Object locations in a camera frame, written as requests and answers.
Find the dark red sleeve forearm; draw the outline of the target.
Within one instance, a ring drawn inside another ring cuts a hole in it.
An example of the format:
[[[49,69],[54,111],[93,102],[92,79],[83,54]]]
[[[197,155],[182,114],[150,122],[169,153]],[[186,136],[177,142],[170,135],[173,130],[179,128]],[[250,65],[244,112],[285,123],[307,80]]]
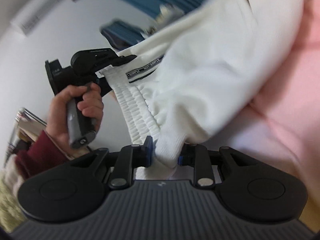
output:
[[[42,131],[29,150],[16,154],[15,165],[21,176],[28,179],[67,161],[66,155],[52,142],[47,133]]]

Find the person's left hand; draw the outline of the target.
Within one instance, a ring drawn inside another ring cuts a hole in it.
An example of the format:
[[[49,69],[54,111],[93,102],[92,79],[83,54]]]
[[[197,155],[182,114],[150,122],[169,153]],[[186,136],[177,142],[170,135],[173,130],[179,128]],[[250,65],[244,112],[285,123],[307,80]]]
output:
[[[94,119],[95,130],[99,131],[104,109],[100,92],[100,87],[95,83],[91,83],[89,87],[70,85],[53,98],[48,113],[46,133],[63,153],[71,157],[84,153],[83,150],[72,149],[69,145],[67,103],[73,98],[82,97],[77,108],[84,116]]]

